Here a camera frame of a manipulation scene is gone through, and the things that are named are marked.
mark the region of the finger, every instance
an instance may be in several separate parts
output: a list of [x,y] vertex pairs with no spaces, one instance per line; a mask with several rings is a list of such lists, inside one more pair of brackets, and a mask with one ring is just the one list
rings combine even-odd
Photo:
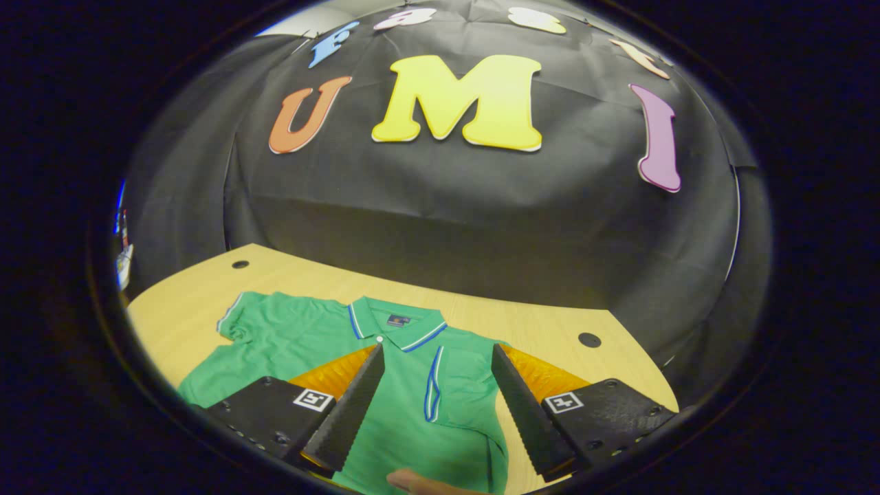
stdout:
[[427,479],[411,469],[398,469],[386,479],[392,486],[412,495],[486,495],[479,491],[456,488],[450,484]]

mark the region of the blue collar stripe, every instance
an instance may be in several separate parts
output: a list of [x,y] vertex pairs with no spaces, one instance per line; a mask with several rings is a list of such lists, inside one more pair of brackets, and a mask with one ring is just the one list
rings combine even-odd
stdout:
[[424,403],[424,413],[425,413],[425,421],[433,421],[434,418],[434,404],[436,404],[436,399],[434,398],[434,391],[438,394],[440,393],[440,389],[437,388],[436,385],[436,370],[437,364],[440,361],[440,353],[443,350],[441,347],[437,350],[437,354],[434,356],[434,362],[431,363],[431,369],[428,371],[428,387],[425,390],[425,403]]
[[440,346],[440,349],[437,350],[436,361],[437,364],[434,366],[434,389],[437,392],[436,399],[434,399],[434,406],[431,408],[431,423],[437,421],[437,412],[440,411],[440,380],[438,374],[440,374],[440,359],[443,358],[443,346]]
[[412,344],[405,345],[405,346],[401,347],[400,350],[404,351],[404,352],[415,351],[416,349],[418,349],[418,348],[422,347],[424,344],[426,344],[429,340],[431,340],[432,338],[439,335],[440,332],[444,331],[445,328],[446,328],[446,322],[440,323],[437,326],[437,328],[431,330],[430,332],[425,334],[422,338],[413,342]]

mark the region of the white wall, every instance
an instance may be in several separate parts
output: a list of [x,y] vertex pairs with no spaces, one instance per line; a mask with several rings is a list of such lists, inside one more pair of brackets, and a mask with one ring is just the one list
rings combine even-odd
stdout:
[[344,25],[356,18],[347,11],[334,8],[332,6],[333,3],[327,2],[298,12],[266,31],[257,34],[257,36],[266,34],[296,34],[314,38],[318,33],[326,33],[330,29]]

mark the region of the white collar stripe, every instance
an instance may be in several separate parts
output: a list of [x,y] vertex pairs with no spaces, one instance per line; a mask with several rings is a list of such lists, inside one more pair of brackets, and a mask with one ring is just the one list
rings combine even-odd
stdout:
[[348,307],[349,312],[351,313],[351,321],[355,324],[355,331],[357,332],[357,338],[363,338],[363,332],[361,331],[361,325],[357,323],[357,314],[355,313],[355,305],[352,304]]
[[405,345],[405,346],[401,347],[400,350],[401,350],[401,351],[406,351],[406,350],[408,350],[408,349],[410,349],[410,348],[412,348],[412,347],[415,347],[416,345],[420,344],[420,343],[421,343],[422,341],[424,341],[425,339],[427,339],[427,338],[429,338],[429,337],[432,337],[432,336],[436,335],[437,333],[439,333],[438,330],[443,330],[443,328],[444,328],[445,326],[446,326],[446,322],[445,322],[445,321],[441,322],[439,325],[437,325],[436,327],[434,327],[433,330],[431,330],[431,331],[428,332],[427,334],[423,335],[422,338],[420,338],[419,340],[413,342],[413,343],[410,344],[410,345]]

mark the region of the orange soft pad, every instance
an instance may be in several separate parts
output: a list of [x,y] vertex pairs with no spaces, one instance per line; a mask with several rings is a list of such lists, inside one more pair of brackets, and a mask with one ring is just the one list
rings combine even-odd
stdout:
[[501,347],[538,402],[543,401],[546,397],[590,385],[588,381],[525,352],[517,351],[507,345]]
[[290,383],[330,394],[338,401],[375,347],[375,345],[371,345],[360,351],[354,351],[334,359],[297,376],[290,380]]

